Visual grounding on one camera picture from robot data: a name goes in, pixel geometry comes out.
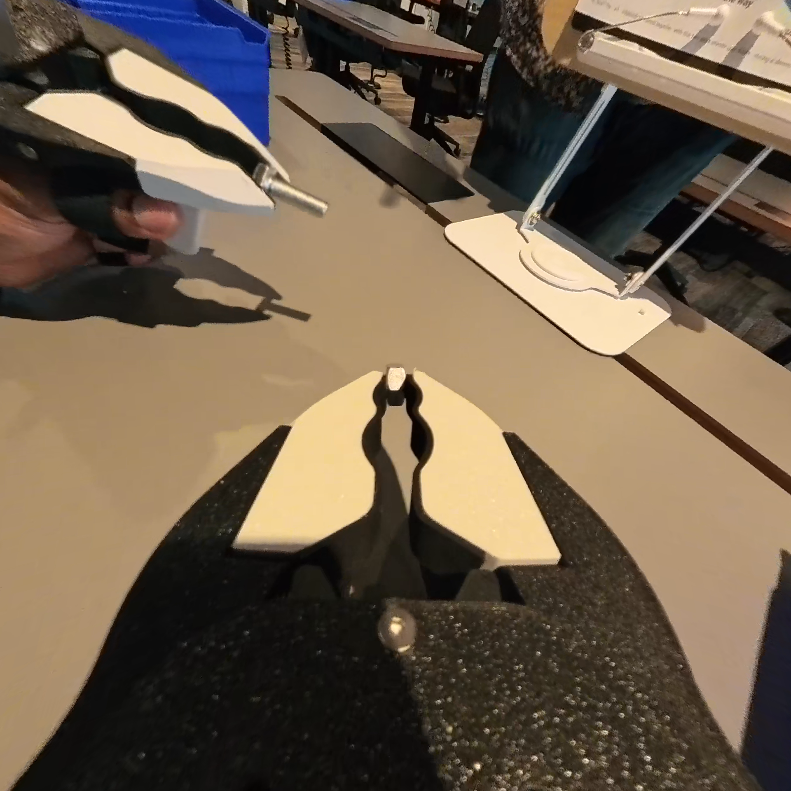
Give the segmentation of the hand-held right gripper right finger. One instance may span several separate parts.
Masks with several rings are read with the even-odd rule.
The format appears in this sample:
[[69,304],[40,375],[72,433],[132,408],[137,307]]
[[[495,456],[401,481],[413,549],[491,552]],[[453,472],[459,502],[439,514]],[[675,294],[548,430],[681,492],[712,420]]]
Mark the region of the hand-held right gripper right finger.
[[420,370],[407,411],[421,561],[432,570],[556,566],[561,552],[500,426]]

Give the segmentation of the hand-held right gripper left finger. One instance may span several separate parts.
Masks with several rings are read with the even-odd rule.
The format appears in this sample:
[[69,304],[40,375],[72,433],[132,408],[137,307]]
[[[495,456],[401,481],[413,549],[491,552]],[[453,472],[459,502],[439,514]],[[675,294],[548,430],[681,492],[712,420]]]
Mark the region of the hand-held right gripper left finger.
[[235,551],[297,555],[328,546],[371,555],[381,538],[384,373],[372,370],[300,414],[233,539]]

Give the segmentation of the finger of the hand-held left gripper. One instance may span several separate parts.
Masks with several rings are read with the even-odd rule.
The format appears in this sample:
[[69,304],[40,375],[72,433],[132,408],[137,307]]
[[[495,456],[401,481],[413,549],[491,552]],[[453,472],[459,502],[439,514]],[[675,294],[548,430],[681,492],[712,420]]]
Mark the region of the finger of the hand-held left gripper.
[[107,72],[114,98],[155,131],[237,164],[248,176],[258,177],[268,166],[288,181],[289,174],[266,146],[202,85],[127,48],[107,56]]
[[131,159],[143,193],[180,206],[180,230],[167,240],[178,252],[199,251],[206,212],[256,216],[274,212],[273,201],[240,165],[154,130],[111,98],[85,92],[45,93],[26,109]]

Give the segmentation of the silver threaded bolt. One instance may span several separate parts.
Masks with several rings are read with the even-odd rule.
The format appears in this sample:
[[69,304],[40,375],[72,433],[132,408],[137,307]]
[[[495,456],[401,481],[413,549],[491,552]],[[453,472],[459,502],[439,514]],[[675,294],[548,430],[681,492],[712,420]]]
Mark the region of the silver threaded bolt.
[[317,217],[324,216],[328,211],[329,204],[326,201],[293,186],[272,164],[260,163],[252,178],[275,204],[287,203]]

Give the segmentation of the person's left hand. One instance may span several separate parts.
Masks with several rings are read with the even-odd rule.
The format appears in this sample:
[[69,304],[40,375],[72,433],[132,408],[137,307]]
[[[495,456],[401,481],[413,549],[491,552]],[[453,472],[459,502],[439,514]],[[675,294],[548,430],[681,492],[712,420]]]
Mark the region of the person's left hand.
[[148,262],[180,230],[183,215],[173,203],[146,194],[119,192],[112,218],[126,236],[148,240],[149,252],[123,251],[71,225],[57,210],[45,179],[35,172],[2,168],[1,286],[26,288],[94,262],[101,252]]

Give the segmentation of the blue plastic bin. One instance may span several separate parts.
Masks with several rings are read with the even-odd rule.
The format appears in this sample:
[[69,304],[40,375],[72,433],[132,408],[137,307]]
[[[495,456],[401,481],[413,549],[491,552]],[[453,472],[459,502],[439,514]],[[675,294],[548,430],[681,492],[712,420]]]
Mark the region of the blue plastic bin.
[[220,1],[69,1],[157,47],[226,104],[264,144],[270,135],[271,35]]

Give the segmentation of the brown office table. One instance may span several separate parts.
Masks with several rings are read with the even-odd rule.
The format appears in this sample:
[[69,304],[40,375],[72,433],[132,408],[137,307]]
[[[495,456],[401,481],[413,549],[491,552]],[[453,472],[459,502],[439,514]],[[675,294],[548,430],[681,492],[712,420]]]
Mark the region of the brown office table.
[[330,77],[338,77],[339,65],[348,62],[346,43],[337,44],[334,39],[338,30],[383,53],[399,56],[402,64],[412,63],[412,71],[402,78],[407,84],[405,92],[414,99],[410,130],[459,157],[460,149],[450,146],[452,139],[434,122],[439,115],[471,117],[480,91],[482,53],[373,5],[307,1],[297,2],[297,7],[332,25],[332,29],[321,27],[317,31],[328,42],[325,74]]
[[[707,206],[735,181],[745,167],[743,162],[720,155],[680,194]],[[789,248],[790,184],[778,176],[757,168],[719,204],[715,213],[746,229],[763,232],[782,247]]]

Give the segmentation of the black flat panel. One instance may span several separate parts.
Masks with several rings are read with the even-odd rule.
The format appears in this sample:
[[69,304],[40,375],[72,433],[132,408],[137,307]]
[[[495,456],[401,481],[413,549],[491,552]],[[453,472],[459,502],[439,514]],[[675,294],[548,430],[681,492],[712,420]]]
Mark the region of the black flat panel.
[[460,181],[370,123],[321,125],[322,134],[370,171],[385,176],[420,203],[442,203],[473,195]]

